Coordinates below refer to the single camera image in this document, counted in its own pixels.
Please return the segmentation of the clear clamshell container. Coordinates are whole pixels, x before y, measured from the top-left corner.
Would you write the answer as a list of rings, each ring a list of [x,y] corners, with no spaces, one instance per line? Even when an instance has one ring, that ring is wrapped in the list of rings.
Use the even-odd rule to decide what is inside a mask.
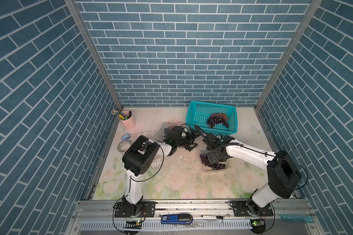
[[[140,137],[141,135],[147,137],[149,140],[153,142],[163,140],[162,136],[159,134],[159,131],[157,130],[146,130],[146,131],[135,132],[133,134],[133,140],[136,141],[138,137]]]
[[[228,162],[219,161],[216,155],[208,150],[200,151],[199,159],[203,173],[218,173],[230,169]]]
[[[174,128],[174,126],[181,126],[183,122],[177,121],[177,122],[164,122],[160,130],[158,131],[158,139],[159,140],[164,140],[166,137],[168,137],[169,133],[171,130]]]

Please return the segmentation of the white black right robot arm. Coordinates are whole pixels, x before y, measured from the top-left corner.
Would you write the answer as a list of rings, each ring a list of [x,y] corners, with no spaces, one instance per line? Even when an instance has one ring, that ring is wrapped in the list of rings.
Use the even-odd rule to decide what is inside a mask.
[[[302,176],[289,154],[285,151],[265,151],[246,145],[231,136],[221,138],[209,133],[203,136],[207,145],[207,158],[210,164],[238,158],[267,173],[267,182],[256,189],[246,202],[250,215],[257,216],[271,202],[278,198],[288,199]]]

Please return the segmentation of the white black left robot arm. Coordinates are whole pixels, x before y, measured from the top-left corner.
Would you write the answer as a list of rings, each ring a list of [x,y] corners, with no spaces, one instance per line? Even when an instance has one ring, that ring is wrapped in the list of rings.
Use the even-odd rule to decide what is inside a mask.
[[[188,127],[174,126],[166,129],[162,141],[151,140],[141,135],[124,153],[122,161],[127,173],[127,190],[122,197],[121,209],[126,216],[135,217],[143,212],[142,183],[146,180],[143,175],[148,171],[156,155],[173,155],[178,148],[192,151],[196,146],[196,138],[201,134]]]

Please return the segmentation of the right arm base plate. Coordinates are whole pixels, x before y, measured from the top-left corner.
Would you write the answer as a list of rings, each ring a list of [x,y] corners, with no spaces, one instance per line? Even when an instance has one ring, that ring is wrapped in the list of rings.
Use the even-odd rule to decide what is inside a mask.
[[[234,200],[229,205],[233,209],[234,216],[273,216],[274,211],[270,204],[261,208],[252,200]]]

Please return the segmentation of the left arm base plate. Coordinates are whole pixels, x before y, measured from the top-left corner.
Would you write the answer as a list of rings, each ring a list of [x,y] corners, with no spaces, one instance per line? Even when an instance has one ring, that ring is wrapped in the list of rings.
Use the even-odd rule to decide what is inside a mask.
[[[143,201],[141,206],[139,206],[139,212],[133,212],[132,209],[129,209],[124,205],[122,201],[116,204],[114,217],[115,218],[130,218],[130,217],[140,217],[142,214],[143,217],[154,217],[156,210],[156,203],[154,201]]]

